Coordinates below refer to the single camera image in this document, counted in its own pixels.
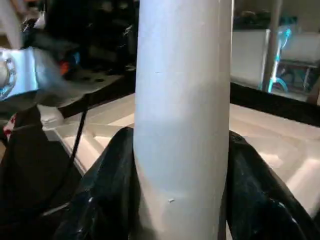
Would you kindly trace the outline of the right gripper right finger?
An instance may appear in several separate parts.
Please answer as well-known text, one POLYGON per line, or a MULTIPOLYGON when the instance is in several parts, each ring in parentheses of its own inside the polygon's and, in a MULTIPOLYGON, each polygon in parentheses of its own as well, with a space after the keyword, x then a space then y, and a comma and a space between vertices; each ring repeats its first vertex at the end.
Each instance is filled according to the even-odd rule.
POLYGON ((234 240, 318 240, 320 229, 244 137, 229 132, 226 220, 234 240))

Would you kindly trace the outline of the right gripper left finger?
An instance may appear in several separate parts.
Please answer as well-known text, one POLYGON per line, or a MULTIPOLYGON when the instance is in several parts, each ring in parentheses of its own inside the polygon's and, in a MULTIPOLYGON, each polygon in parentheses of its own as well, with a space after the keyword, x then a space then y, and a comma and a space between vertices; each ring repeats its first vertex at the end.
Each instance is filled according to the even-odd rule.
POLYGON ((134 130, 121 128, 84 174, 54 240, 127 240, 136 211, 134 130))

